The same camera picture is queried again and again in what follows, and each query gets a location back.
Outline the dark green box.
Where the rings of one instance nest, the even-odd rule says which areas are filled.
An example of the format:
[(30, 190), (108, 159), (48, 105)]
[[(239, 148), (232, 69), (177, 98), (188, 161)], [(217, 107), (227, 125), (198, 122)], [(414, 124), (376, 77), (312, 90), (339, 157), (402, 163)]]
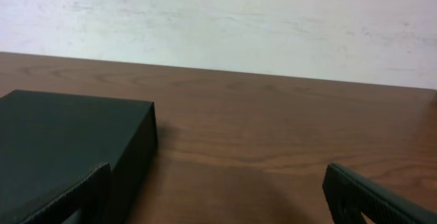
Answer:
[(37, 198), (109, 163), (105, 203), (63, 223), (124, 223), (157, 147), (153, 102), (12, 91), (1, 99), (1, 222), (21, 223)]

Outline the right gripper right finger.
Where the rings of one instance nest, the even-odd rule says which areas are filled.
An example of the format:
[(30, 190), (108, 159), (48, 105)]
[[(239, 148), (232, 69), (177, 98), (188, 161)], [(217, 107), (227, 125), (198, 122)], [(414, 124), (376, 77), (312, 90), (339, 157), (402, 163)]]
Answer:
[(322, 184), (335, 224), (434, 224), (436, 213), (393, 194), (337, 163), (327, 166)]

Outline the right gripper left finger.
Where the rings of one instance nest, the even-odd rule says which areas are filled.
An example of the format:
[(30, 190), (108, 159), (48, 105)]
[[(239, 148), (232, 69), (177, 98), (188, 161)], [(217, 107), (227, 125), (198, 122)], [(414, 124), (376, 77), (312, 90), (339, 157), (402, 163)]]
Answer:
[(111, 166), (109, 163), (99, 163), (70, 186), (37, 198), (20, 222), (63, 223), (77, 210), (99, 209), (110, 191)]

